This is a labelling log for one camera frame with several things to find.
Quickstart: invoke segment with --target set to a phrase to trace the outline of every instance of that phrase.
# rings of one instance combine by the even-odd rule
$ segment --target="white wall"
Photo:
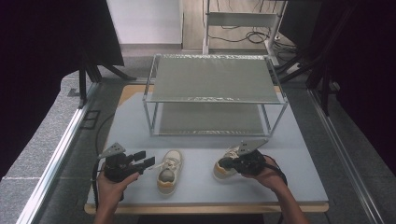
[[[120,44],[181,44],[180,0],[107,0]]]

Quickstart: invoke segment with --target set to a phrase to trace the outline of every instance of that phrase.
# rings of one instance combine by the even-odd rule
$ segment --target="sneaker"
[[[178,150],[170,150],[163,157],[160,173],[157,177],[158,190],[163,195],[170,195],[175,191],[177,178],[181,171],[183,158]]]
[[[239,149],[239,146],[229,147],[227,152],[224,154],[224,156],[222,158],[232,158],[232,159],[238,158],[239,157],[238,153],[237,153],[238,149]],[[215,167],[213,169],[214,177],[219,180],[228,178],[232,175],[235,175],[236,173],[237,172],[234,168],[226,169],[226,168],[221,167],[219,165],[219,161],[216,161]]]

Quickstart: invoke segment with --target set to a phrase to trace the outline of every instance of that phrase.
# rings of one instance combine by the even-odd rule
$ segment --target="white table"
[[[170,149],[184,156],[177,189],[170,197],[157,190],[159,170],[146,170],[124,192],[117,213],[125,214],[257,214],[280,211],[275,194],[253,179],[241,175],[219,182],[213,166],[226,149],[253,137],[236,136],[151,136],[142,103],[142,86],[126,86],[120,98],[106,147],[118,142],[126,154],[146,150],[160,163]],[[306,148],[290,106],[274,135],[260,148],[276,159],[285,173],[291,192],[305,212],[324,212],[328,197]],[[85,211],[95,213],[90,191]]]

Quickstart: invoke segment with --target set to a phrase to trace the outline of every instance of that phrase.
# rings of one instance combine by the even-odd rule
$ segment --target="human hand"
[[[268,164],[277,167],[274,159],[268,156],[264,156],[264,158]],[[242,175],[242,176],[246,178],[256,179],[257,181],[259,181],[259,183],[261,183],[263,186],[267,187],[272,191],[286,186],[286,184],[283,182],[282,177],[280,177],[280,175],[276,171],[269,168],[264,168],[262,172],[259,173],[258,175]]]
[[[122,193],[126,190],[129,184],[137,180],[139,173],[136,172],[126,177],[122,182],[115,183],[105,177],[104,169],[105,163],[102,165],[102,172],[97,177],[99,207],[115,212]]]

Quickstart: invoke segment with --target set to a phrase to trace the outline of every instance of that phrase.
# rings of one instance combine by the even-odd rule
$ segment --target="shoelace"
[[[237,150],[234,150],[234,149],[228,151],[228,152],[226,153],[226,155],[227,155],[228,157],[232,158],[232,159],[239,158],[239,156],[238,156],[238,154],[237,154]]]
[[[158,165],[156,165],[156,166],[152,166],[152,167],[150,167],[149,169],[150,170],[152,170],[152,169],[157,169],[157,168],[159,168],[159,167],[162,167],[163,165],[165,165],[166,164],[166,168],[167,169],[169,169],[169,170],[176,170],[176,168],[180,165],[180,161],[178,161],[177,159],[173,159],[173,158],[169,158],[169,159],[166,159],[166,161],[164,161],[164,162],[162,162],[162,163],[160,163],[160,164],[158,164]]]

